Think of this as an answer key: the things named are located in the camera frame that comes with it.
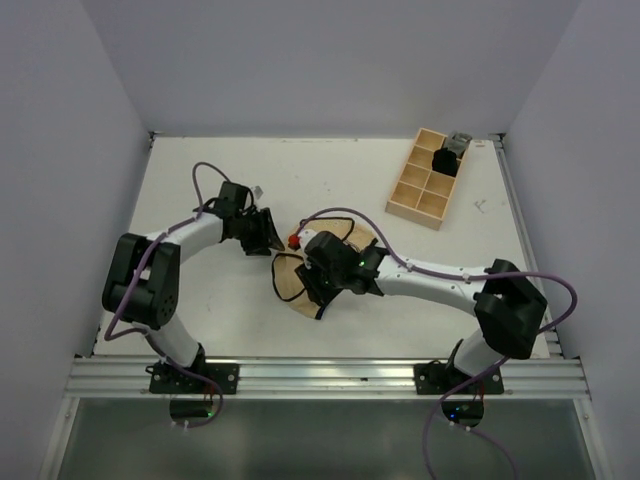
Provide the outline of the beige underwear with navy trim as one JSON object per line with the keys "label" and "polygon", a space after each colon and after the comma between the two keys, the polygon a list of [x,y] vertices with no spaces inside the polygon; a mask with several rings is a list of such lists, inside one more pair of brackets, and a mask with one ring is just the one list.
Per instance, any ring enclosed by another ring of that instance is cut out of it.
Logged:
{"label": "beige underwear with navy trim", "polygon": [[[313,219],[305,225],[305,229],[316,232],[329,231],[358,251],[376,239],[369,227],[343,216]],[[299,266],[304,266],[300,250],[292,250],[287,247],[283,252],[274,255],[271,263],[274,293],[292,310],[304,317],[320,320],[324,314],[325,306],[320,306],[310,299],[306,287],[295,272]]]}

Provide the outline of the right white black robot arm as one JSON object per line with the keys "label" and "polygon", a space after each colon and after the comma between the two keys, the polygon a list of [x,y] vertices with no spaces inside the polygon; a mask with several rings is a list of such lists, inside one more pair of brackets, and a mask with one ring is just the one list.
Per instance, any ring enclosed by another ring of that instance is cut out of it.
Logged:
{"label": "right white black robot arm", "polygon": [[489,267],[429,265],[395,259],[389,250],[367,247],[360,252],[309,254],[295,273],[310,300],[325,310],[342,291],[356,295],[403,296],[438,303],[473,316],[478,328],[459,340],[436,381],[468,392],[481,372],[503,358],[531,357],[547,309],[541,292],[517,267],[496,259]]}

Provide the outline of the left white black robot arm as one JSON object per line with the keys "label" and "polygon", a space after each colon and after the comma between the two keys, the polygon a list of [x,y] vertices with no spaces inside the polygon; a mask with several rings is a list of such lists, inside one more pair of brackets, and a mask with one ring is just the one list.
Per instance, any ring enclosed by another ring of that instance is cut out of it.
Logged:
{"label": "left white black robot arm", "polygon": [[122,235],[102,293],[103,309],[112,314],[104,340],[140,334],[173,369],[182,390],[193,393],[212,383],[204,349],[177,313],[180,271],[187,260],[226,240],[238,241],[247,256],[284,249],[271,211],[257,207],[197,211],[164,231]]}

